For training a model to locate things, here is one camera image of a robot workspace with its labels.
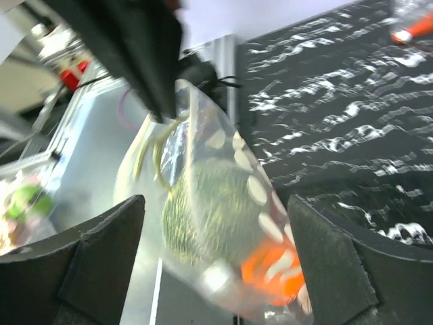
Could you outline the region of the polka dot zip bag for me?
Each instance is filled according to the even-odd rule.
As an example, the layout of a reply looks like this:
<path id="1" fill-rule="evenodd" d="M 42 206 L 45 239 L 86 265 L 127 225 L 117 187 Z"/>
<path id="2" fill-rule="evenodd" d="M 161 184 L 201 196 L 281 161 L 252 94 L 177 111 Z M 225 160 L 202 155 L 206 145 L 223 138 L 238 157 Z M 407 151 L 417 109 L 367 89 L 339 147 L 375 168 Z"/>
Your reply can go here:
<path id="1" fill-rule="evenodd" d="M 168 271 L 208 302 L 266 324 L 312 324 L 286 208 L 229 117 L 189 81 L 178 116 L 147 116 L 116 176 L 114 201 L 140 194 Z"/>

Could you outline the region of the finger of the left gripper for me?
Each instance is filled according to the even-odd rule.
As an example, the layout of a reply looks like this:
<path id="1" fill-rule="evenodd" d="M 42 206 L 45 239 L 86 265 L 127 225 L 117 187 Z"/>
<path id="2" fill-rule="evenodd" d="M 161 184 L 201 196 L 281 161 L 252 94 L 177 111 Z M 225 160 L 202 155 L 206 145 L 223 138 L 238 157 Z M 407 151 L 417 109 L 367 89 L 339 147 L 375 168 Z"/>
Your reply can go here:
<path id="1" fill-rule="evenodd" d="M 178 1 L 46 1 L 114 77 L 123 77 L 158 122 L 177 115 L 183 31 Z"/>

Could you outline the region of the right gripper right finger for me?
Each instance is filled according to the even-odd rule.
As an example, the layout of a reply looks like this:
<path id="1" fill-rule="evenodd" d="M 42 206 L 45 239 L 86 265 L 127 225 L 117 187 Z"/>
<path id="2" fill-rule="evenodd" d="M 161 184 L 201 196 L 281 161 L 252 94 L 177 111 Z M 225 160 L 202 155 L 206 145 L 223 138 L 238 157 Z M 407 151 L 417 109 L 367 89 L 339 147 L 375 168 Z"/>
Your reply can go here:
<path id="1" fill-rule="evenodd" d="M 431 324 L 432 251 L 293 195 L 288 214 L 315 324 Z"/>

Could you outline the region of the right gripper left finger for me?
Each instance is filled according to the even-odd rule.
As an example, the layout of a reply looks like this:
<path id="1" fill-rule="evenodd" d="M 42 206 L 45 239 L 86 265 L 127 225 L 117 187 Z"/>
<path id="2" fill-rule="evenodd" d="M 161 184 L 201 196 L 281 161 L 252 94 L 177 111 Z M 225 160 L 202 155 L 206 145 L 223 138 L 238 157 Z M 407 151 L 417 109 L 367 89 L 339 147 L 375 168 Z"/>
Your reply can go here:
<path id="1" fill-rule="evenodd" d="M 1 256 L 1 323 L 119 324 L 144 216 L 134 195 Z"/>

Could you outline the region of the green netted melon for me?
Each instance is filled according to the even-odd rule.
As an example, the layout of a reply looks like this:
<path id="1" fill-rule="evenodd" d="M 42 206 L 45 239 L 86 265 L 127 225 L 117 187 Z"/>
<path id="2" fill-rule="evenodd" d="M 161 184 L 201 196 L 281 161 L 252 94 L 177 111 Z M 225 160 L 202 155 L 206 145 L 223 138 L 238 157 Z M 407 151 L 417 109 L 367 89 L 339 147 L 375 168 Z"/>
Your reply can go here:
<path id="1" fill-rule="evenodd" d="M 167 249 L 193 267 L 217 259 L 241 264 L 265 237 L 258 217 L 269 212 L 268 189 L 259 173 L 229 160 L 195 162 L 163 208 Z"/>

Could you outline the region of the orange bell pepper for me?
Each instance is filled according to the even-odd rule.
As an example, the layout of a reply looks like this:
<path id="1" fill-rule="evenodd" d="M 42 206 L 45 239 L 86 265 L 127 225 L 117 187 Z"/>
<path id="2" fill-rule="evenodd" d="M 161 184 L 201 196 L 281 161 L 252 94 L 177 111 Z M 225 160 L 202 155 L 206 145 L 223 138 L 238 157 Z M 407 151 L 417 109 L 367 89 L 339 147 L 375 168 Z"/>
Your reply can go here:
<path id="1" fill-rule="evenodd" d="M 269 303 L 282 306 L 293 301 L 305 280 L 296 248 L 283 236 L 276 243 L 266 238 L 242 263 L 243 281 L 269 298 Z"/>

